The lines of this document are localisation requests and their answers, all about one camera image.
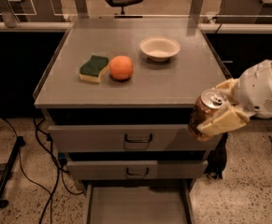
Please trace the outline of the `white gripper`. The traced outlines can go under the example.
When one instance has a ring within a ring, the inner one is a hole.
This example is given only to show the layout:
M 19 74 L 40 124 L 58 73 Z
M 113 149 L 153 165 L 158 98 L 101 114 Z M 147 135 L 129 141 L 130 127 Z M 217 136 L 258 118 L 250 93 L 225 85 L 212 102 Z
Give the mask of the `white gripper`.
M 260 119 L 272 118 L 272 61 L 264 60 L 248 68 L 240 77 L 229 78 L 215 86 L 228 99 L 233 99 Z M 250 113 L 241 105 L 228 105 L 197 126 L 209 136 L 242 128 L 250 121 Z

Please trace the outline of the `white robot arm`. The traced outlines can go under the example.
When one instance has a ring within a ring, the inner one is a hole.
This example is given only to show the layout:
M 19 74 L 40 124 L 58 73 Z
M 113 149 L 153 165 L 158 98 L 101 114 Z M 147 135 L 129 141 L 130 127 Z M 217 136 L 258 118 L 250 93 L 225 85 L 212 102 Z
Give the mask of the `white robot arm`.
M 272 61 L 248 68 L 239 78 L 229 78 L 201 93 L 201 100 L 215 111 L 197 130 L 213 136 L 244 127 L 251 117 L 272 118 Z

